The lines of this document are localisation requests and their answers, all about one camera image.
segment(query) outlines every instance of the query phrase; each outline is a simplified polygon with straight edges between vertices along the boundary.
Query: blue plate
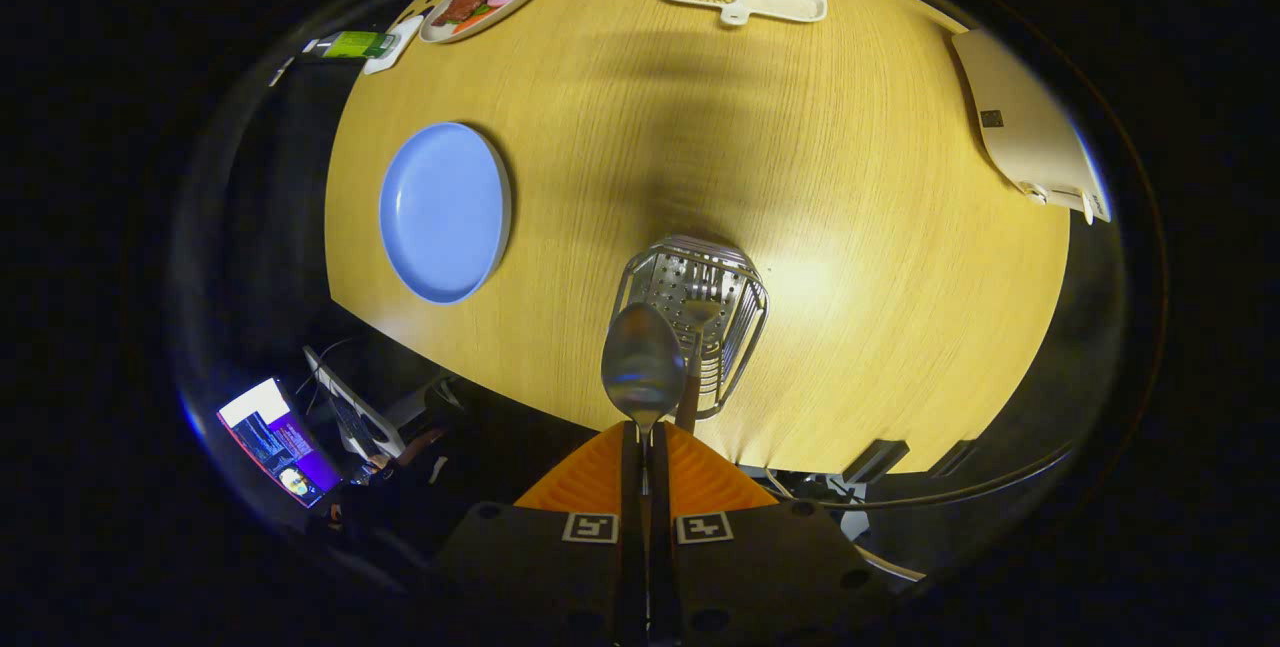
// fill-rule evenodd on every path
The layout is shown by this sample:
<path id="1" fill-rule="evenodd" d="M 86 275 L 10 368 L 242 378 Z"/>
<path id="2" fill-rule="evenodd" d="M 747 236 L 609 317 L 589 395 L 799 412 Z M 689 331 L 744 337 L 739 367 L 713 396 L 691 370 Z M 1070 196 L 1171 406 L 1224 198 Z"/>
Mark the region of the blue plate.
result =
<path id="1" fill-rule="evenodd" d="M 511 186 L 479 132 L 442 122 L 410 137 L 387 170 L 383 247 L 419 297 L 452 305 L 498 266 L 511 229 Z"/>

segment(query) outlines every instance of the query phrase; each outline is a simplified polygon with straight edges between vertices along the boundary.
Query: green bottle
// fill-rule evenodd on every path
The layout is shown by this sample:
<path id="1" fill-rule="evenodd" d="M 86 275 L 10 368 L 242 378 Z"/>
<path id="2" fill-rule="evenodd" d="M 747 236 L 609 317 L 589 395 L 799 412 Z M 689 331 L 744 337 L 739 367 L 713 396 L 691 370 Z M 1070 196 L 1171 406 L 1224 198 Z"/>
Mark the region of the green bottle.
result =
<path id="1" fill-rule="evenodd" d="M 397 40 L 398 36 L 384 32 L 334 32 L 328 37 L 307 42 L 307 46 L 302 47 L 302 54 L 321 58 L 379 58 L 388 54 Z"/>

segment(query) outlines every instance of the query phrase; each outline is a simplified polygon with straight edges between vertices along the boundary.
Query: monitor screen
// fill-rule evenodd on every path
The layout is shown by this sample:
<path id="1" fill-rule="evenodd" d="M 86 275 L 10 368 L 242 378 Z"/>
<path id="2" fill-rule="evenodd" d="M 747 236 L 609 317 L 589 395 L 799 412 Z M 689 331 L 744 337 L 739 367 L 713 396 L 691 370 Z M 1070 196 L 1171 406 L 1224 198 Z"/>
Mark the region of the monitor screen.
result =
<path id="1" fill-rule="evenodd" d="M 275 379 L 268 379 L 218 410 L 232 437 L 279 487 L 312 506 L 342 477 L 308 437 Z"/>

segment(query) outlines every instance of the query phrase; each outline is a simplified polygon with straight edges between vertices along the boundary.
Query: table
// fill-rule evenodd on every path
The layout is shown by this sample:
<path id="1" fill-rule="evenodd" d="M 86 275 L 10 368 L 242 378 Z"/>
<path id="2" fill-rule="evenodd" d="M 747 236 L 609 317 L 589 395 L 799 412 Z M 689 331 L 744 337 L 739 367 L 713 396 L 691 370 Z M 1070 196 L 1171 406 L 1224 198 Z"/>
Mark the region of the table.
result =
<path id="1" fill-rule="evenodd" d="M 406 13 L 421 9 L 415 0 Z M 333 299 L 462 377 L 563 419 L 617 423 L 599 383 L 622 268 L 669 232 L 759 269 L 772 314 L 698 436 L 741 464 L 841 471 L 905 439 L 893 471 L 974 438 L 1027 372 L 1069 215 L 988 161 L 948 36 L 919 0 L 829 0 L 823 22 L 663 0 L 531 0 L 357 78 L 325 201 Z M 412 296 L 381 246 L 396 150 L 444 120 L 500 150 L 507 254 L 467 301 Z"/>

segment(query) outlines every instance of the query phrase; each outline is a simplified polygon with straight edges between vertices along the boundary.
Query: spoon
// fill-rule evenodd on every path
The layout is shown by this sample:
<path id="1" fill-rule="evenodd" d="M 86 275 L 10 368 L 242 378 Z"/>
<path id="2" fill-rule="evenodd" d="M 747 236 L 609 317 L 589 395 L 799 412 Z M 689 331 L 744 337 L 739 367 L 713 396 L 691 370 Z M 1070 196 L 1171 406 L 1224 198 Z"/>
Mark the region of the spoon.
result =
<path id="1" fill-rule="evenodd" d="M 645 450 L 653 425 L 676 407 L 685 387 L 685 356 L 676 332 L 658 310 L 635 302 L 613 318 L 604 338 L 600 381 L 613 406 L 635 420 Z"/>

